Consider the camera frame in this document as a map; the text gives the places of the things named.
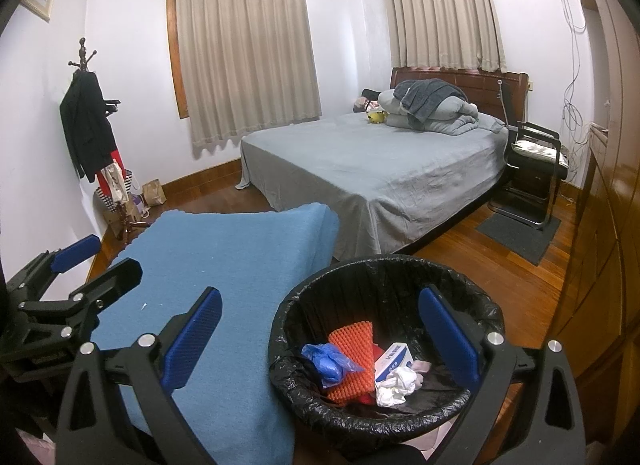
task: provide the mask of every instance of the wooden headboard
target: wooden headboard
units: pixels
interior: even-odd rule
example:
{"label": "wooden headboard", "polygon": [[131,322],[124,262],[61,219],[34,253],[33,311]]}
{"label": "wooden headboard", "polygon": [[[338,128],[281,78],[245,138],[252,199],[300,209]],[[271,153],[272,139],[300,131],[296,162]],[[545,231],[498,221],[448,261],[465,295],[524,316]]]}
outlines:
{"label": "wooden headboard", "polygon": [[498,96],[498,80],[502,80],[509,85],[513,93],[516,119],[521,122],[526,121],[525,110],[529,88],[529,76],[526,73],[466,71],[446,68],[394,68],[391,75],[391,89],[394,89],[400,82],[411,79],[442,79],[449,82],[463,90],[469,102],[478,106],[479,111],[506,121]]}

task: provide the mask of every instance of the red cloth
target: red cloth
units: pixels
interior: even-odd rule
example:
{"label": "red cloth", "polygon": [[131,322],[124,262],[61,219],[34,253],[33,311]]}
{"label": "red cloth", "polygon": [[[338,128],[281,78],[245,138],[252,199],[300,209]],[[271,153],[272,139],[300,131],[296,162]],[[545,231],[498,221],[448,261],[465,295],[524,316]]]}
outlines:
{"label": "red cloth", "polygon": [[[373,344],[373,363],[376,364],[376,360],[378,360],[382,355],[385,354],[385,350],[380,348],[377,344]],[[356,400],[358,403],[363,403],[364,405],[376,405],[376,399],[372,396],[372,394],[362,395],[360,398]]]}
{"label": "red cloth", "polygon": [[[125,177],[126,172],[124,171],[124,164],[122,163],[122,158],[120,157],[120,153],[117,149],[111,153],[111,158],[113,158],[114,161],[120,166],[122,177]],[[102,175],[102,171],[98,171],[95,175],[98,177],[98,184],[100,185],[100,189],[102,189],[102,194],[104,194],[105,196],[111,196],[111,189],[109,188],[107,180],[105,180],[104,176]]]}

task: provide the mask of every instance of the red clothing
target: red clothing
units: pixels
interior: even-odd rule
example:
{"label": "red clothing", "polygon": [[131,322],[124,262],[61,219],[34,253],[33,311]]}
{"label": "red clothing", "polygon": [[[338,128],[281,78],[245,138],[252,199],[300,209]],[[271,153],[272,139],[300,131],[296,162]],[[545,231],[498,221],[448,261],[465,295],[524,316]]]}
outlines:
{"label": "red clothing", "polygon": [[[111,153],[111,158],[113,158],[114,161],[120,166],[120,170],[122,171],[122,177],[126,178],[124,164],[122,163],[122,158],[120,157],[120,153],[118,152],[117,149]],[[95,175],[98,177],[98,184],[100,184],[100,189],[102,189],[102,194],[104,194],[105,196],[111,196],[111,189],[109,188],[109,184],[107,183],[107,180],[105,180],[104,176],[102,175],[102,172],[98,171]]]}

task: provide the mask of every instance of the wooden baseboard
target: wooden baseboard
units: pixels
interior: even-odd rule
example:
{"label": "wooden baseboard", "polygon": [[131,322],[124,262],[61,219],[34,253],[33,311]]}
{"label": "wooden baseboard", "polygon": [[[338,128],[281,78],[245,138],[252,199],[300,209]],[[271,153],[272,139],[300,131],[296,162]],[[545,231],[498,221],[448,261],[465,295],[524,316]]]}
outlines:
{"label": "wooden baseboard", "polygon": [[560,192],[562,193],[563,196],[577,202],[578,199],[580,199],[580,194],[582,193],[582,189],[579,187],[576,187],[575,185],[571,185],[570,183],[563,181],[560,184]]}
{"label": "wooden baseboard", "polygon": [[[215,180],[218,180],[225,176],[229,176],[231,174],[239,173],[241,171],[242,164],[240,159],[238,158],[220,165],[216,165],[215,167],[210,167],[194,174],[184,176],[177,180],[170,181],[169,183],[165,183],[164,185],[162,185],[162,190],[164,191],[165,197],[169,200],[176,194],[199,187],[200,185],[211,183]],[[87,282],[94,279],[102,272],[104,272],[107,268],[109,268],[111,261],[113,261],[113,259],[117,255],[115,252],[119,251],[119,248],[120,242],[116,239],[113,231],[109,227],[107,227],[106,232],[102,236],[100,252],[98,252],[98,254],[94,257],[93,262],[91,263],[91,268],[89,269],[89,274],[86,278]]]}
{"label": "wooden baseboard", "polygon": [[190,174],[183,178],[170,181],[169,183],[165,183],[164,185],[162,185],[162,190],[164,190],[164,195],[169,197],[172,194],[184,192],[191,188],[204,185],[205,183],[209,183],[211,181],[241,171],[242,163],[238,158],[223,163],[222,165],[216,165],[215,167],[210,167],[208,169],[195,172],[194,174]]}

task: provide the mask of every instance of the window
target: window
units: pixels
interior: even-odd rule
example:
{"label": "window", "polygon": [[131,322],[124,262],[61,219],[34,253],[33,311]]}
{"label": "window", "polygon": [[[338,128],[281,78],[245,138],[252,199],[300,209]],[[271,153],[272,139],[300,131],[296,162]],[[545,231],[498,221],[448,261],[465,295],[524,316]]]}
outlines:
{"label": "window", "polygon": [[321,114],[306,0],[167,0],[167,16],[196,146]]}
{"label": "window", "polygon": [[386,0],[394,67],[506,71],[492,0]]}

